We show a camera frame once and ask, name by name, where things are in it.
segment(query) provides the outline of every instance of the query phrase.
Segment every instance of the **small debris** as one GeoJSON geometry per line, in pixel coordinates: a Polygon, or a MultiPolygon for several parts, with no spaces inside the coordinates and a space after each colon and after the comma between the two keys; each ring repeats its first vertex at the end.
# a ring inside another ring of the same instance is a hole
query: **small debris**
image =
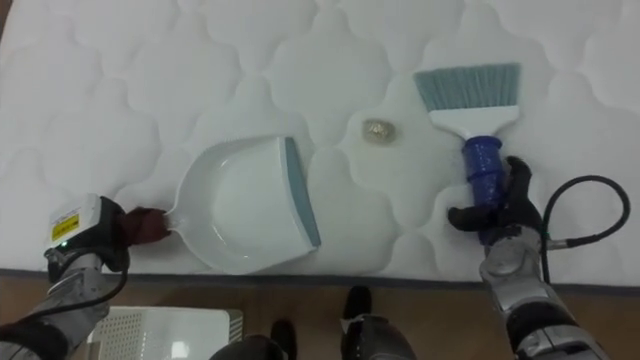
{"type": "Polygon", "coordinates": [[[369,119],[362,123],[362,133],[366,141],[375,144],[389,144],[396,137],[396,127],[380,119],[369,119]]]}

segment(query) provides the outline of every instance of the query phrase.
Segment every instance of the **shoe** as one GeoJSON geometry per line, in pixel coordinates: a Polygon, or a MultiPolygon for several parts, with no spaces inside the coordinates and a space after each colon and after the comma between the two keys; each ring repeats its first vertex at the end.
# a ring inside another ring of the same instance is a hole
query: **shoe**
{"type": "Polygon", "coordinates": [[[342,318],[353,319],[358,315],[371,314],[371,291],[365,286],[354,286],[349,290],[342,318]]]}
{"type": "Polygon", "coordinates": [[[296,343],[296,330],[289,320],[281,319],[271,325],[271,340],[278,344],[280,349],[287,354],[288,360],[296,360],[298,345],[296,343]]]}

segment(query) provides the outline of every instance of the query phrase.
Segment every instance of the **person's leg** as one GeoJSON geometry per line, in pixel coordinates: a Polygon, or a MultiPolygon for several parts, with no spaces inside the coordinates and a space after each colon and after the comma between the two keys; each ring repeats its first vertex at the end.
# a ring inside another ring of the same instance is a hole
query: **person's leg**
{"type": "Polygon", "coordinates": [[[216,352],[210,360],[296,360],[295,330],[291,322],[278,320],[271,327],[271,338],[247,336],[216,352]]]}
{"type": "Polygon", "coordinates": [[[416,360],[411,346],[385,318],[371,315],[371,293],[365,287],[349,292],[343,314],[343,360],[416,360]]]}

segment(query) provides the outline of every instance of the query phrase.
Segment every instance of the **white plastic crate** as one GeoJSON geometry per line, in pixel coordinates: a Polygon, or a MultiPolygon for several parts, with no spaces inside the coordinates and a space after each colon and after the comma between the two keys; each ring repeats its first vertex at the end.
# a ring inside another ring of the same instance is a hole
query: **white plastic crate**
{"type": "Polygon", "coordinates": [[[88,338],[88,360],[209,359],[242,339],[242,312],[112,307],[88,338]]]}

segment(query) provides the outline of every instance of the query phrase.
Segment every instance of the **white dustpan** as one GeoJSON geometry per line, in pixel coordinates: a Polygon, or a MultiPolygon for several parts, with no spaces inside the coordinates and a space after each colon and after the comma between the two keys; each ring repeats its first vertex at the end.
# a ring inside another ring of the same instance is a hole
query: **white dustpan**
{"type": "Polygon", "coordinates": [[[235,140],[205,150],[167,213],[169,229],[204,263],[240,275],[320,246],[293,138],[235,140]]]}

